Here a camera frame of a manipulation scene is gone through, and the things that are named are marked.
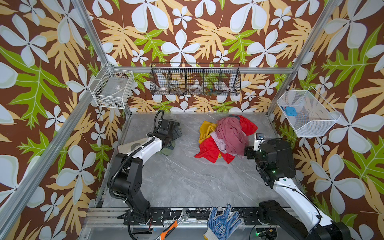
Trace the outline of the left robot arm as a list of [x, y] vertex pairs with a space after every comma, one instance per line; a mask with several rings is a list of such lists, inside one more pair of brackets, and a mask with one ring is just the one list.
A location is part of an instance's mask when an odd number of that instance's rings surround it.
[[125, 146], [119, 146], [108, 178], [110, 196], [123, 201], [129, 207], [130, 219], [139, 224], [146, 224], [151, 212], [151, 204], [141, 192], [143, 166], [153, 155], [172, 147], [172, 142], [182, 136], [180, 123], [164, 119], [164, 113], [163, 110], [157, 112], [154, 129], [142, 144], [134, 144], [128, 151]]

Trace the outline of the olive green cloth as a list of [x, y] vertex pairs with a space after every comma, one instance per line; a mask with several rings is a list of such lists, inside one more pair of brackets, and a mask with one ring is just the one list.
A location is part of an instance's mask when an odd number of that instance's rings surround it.
[[182, 135], [183, 134], [180, 128], [176, 128], [175, 130], [173, 130], [173, 137], [174, 137], [173, 140], [167, 146], [163, 147], [160, 150], [159, 154], [169, 156], [176, 147], [176, 139], [180, 138]]

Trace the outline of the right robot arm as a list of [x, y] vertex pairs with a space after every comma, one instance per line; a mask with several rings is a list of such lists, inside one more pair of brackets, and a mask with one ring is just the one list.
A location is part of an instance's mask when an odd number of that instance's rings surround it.
[[295, 240], [350, 240], [351, 232], [342, 222], [323, 213], [297, 187], [291, 144], [283, 139], [255, 139], [245, 148], [245, 157], [254, 160], [265, 185], [278, 193], [295, 212], [288, 213], [277, 201], [259, 204], [259, 222], [276, 224]]

